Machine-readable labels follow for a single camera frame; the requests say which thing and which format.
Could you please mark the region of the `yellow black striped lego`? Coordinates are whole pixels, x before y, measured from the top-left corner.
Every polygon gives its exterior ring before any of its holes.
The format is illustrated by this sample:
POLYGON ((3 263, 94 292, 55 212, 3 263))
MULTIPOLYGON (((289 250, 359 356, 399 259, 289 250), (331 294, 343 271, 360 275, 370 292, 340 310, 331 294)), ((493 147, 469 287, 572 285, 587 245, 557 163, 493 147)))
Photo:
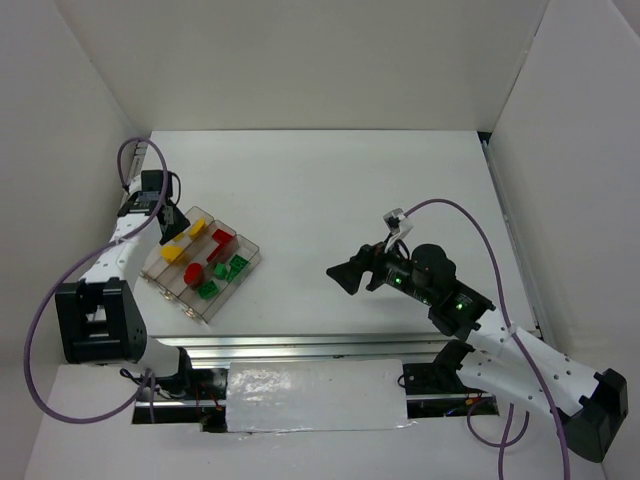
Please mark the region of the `yellow black striped lego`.
POLYGON ((208 227, 207 220, 205 218, 199 218, 196 220, 190 227, 188 231, 188 236, 191 240, 197 239, 203 233, 206 232, 208 227))

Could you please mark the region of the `red rectangular lego brick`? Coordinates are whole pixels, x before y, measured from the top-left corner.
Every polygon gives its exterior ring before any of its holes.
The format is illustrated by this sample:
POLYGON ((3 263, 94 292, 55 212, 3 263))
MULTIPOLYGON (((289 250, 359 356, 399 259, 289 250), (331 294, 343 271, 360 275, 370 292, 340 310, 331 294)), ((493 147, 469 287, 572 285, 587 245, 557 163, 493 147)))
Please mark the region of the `red rectangular lego brick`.
POLYGON ((227 243, 221 243, 218 244, 216 246, 216 248, 208 255, 208 257, 206 258, 206 261, 208 263, 214 261, 216 258, 218 258, 220 255, 222 255, 227 248, 227 243))

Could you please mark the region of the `red curved lego brick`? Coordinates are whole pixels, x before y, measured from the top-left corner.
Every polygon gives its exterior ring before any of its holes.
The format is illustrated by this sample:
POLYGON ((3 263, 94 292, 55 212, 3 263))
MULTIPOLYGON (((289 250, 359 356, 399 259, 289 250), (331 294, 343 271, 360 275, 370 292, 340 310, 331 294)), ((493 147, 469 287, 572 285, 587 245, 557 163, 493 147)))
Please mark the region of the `red curved lego brick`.
POLYGON ((198 288, 203 281, 203 266, 200 263, 190 263, 183 275, 184 283, 193 289, 198 288))

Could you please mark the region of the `green square lego brick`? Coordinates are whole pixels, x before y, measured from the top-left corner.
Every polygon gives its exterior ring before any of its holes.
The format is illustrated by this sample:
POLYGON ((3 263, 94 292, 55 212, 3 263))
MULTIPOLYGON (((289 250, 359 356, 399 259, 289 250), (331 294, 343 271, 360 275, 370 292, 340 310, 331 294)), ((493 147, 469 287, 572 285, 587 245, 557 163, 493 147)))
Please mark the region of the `green square lego brick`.
POLYGON ((228 275, 226 266, 222 263, 216 264, 213 270, 213 275, 217 279, 225 280, 228 275))

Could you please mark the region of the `yellow oval lego brick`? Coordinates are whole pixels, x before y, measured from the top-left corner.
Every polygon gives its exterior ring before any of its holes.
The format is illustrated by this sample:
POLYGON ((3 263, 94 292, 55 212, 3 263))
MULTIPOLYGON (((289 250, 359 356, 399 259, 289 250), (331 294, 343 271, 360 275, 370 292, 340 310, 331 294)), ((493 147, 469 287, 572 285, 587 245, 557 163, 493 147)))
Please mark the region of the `yellow oval lego brick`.
POLYGON ((185 249, 179 245, 164 245, 160 255, 168 265, 182 265, 188 261, 185 249))

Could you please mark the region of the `red oval lego brick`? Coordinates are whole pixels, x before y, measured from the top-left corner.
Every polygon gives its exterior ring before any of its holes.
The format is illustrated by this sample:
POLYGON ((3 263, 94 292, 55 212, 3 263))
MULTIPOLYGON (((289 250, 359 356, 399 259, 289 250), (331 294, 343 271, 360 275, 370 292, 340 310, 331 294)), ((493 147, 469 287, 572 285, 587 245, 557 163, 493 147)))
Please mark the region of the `red oval lego brick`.
POLYGON ((224 229, 216 229, 212 234, 212 239, 218 246, 226 246, 236 241, 236 235, 224 229))

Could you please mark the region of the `green sloped lego brick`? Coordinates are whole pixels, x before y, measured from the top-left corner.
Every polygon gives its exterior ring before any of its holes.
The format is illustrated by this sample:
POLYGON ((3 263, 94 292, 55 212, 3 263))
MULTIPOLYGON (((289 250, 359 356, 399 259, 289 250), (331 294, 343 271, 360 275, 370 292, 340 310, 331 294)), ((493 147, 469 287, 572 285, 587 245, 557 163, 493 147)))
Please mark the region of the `green sloped lego brick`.
POLYGON ((229 262, 226 281, 231 283, 248 265, 249 261, 247 259, 235 254, 229 262))

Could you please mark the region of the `green curved lego brick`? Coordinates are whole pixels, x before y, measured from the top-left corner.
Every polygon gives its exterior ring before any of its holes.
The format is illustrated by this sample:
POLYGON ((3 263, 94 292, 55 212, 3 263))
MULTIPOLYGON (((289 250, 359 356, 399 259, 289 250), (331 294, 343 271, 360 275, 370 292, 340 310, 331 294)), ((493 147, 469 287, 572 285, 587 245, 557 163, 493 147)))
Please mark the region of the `green curved lego brick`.
POLYGON ((219 288, 214 281, 208 281, 197 289, 197 293, 201 299, 210 300, 219 294, 219 288))

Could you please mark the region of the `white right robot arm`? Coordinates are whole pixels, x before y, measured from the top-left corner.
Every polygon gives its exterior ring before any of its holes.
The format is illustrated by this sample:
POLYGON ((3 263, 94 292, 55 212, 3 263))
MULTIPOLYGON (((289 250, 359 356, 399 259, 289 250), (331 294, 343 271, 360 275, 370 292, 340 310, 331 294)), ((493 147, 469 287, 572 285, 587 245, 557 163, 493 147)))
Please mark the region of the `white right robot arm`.
POLYGON ((429 320, 449 339, 430 368, 443 388, 482 390, 539 413, 559 424, 569 450, 604 460, 628 415, 626 379, 582 365, 507 323, 488 298, 457 279, 441 247, 422 244, 404 257, 365 244, 326 273, 350 295, 370 274, 367 290, 387 285, 427 306, 429 320))

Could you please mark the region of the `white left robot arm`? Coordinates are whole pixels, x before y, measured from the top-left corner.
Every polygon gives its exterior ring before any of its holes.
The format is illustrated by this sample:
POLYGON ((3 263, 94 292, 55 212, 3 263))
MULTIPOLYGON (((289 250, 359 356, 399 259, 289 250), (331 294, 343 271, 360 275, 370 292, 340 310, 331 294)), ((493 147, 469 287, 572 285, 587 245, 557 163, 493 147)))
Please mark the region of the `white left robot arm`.
POLYGON ((71 364, 150 369, 162 390, 182 397, 193 384, 189 356, 148 335, 133 287, 152 251, 188 229, 190 221, 171 200, 169 173, 145 170, 131 187, 117 213, 116 244, 78 281, 56 289, 63 351, 71 364))

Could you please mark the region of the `clear bin far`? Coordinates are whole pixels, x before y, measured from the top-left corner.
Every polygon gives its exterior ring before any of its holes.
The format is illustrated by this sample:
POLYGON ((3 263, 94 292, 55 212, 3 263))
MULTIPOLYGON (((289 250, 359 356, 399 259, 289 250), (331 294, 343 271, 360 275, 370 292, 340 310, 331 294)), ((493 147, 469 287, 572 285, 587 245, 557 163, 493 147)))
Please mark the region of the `clear bin far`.
POLYGON ((201 208, 193 206, 183 216, 188 225, 164 245, 156 245, 140 272, 142 279, 155 283, 174 296, 188 287, 184 281, 187 267, 194 262, 203 265, 202 260, 196 257, 213 233, 210 226, 214 217, 201 208))

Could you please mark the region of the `clear bin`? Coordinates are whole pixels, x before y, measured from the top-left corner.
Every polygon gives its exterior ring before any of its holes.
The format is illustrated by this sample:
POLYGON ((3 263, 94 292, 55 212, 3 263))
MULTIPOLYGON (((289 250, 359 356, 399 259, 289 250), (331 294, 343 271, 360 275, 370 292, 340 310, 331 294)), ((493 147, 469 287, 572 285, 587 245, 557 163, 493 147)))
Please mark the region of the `clear bin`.
POLYGON ((184 281, 187 267, 194 262, 203 265, 202 260, 196 257, 213 233, 210 226, 214 217, 201 208, 193 206, 183 216, 188 225, 164 245, 156 245, 140 272, 142 279, 155 283, 174 296, 188 287, 184 281))
POLYGON ((239 247, 235 230, 201 217, 161 249, 154 275, 149 274, 165 296, 179 300, 192 315, 203 315, 229 285, 230 262, 239 247))
POLYGON ((210 323, 222 306, 234 295, 262 259, 260 248, 242 235, 237 235, 236 241, 233 244, 228 244, 226 251, 220 255, 219 258, 225 259, 225 262, 218 261, 216 258, 214 261, 204 264, 206 258, 202 255, 197 257, 197 260, 202 260, 203 262, 202 284, 208 281, 214 281, 219 288, 219 294, 217 296, 210 300, 201 299, 197 293, 197 289, 201 284, 196 289, 190 287, 185 288, 182 293, 176 297, 176 300, 183 307, 185 315, 190 319, 210 323), (247 259, 249 265, 231 283, 228 283, 226 279, 220 280, 215 278, 213 275, 215 265, 218 263, 224 264, 228 273, 229 262, 235 254, 247 259))

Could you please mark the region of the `clear bin middle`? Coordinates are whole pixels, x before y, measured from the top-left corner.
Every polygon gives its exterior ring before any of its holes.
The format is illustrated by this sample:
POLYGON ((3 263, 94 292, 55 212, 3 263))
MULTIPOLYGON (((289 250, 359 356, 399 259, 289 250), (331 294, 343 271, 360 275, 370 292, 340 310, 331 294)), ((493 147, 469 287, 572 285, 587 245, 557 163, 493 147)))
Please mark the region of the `clear bin middle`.
POLYGON ((203 315, 229 285, 230 262, 239 247, 235 230, 201 217, 161 249, 154 275, 149 274, 165 296, 179 300, 192 315, 203 315))

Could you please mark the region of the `clear bin near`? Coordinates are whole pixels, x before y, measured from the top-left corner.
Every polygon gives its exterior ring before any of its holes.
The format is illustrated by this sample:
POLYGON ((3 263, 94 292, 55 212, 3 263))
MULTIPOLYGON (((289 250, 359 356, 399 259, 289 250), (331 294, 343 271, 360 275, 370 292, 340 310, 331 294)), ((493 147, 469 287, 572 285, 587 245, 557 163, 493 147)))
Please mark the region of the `clear bin near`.
POLYGON ((219 294, 217 296, 210 300, 201 299, 197 293, 197 289, 201 284, 196 289, 190 287, 185 288, 182 293, 176 297, 176 300, 183 307, 185 315, 190 319, 210 323, 222 306, 234 295, 262 259, 260 248, 242 235, 237 235, 236 241, 233 244, 228 244, 226 251, 220 255, 219 258, 225 259, 225 262, 218 261, 216 258, 214 261, 204 264, 206 258, 202 255, 197 257, 197 260, 202 260, 203 262, 202 284, 208 281, 214 281, 219 288, 219 294), (213 275, 215 265, 218 263, 224 264, 228 273, 229 262, 235 254, 247 259, 249 265, 231 283, 228 283, 226 279, 220 280, 215 278, 213 275))

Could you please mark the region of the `white taped cover plate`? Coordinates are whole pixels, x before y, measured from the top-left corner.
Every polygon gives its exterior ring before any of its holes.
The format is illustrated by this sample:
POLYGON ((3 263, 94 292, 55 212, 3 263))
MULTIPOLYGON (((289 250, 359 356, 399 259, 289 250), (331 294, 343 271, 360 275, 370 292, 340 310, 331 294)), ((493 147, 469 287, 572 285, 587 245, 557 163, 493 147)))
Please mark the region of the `white taped cover plate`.
POLYGON ((409 425, 390 360, 235 362, 226 388, 230 432, 392 430, 409 425))

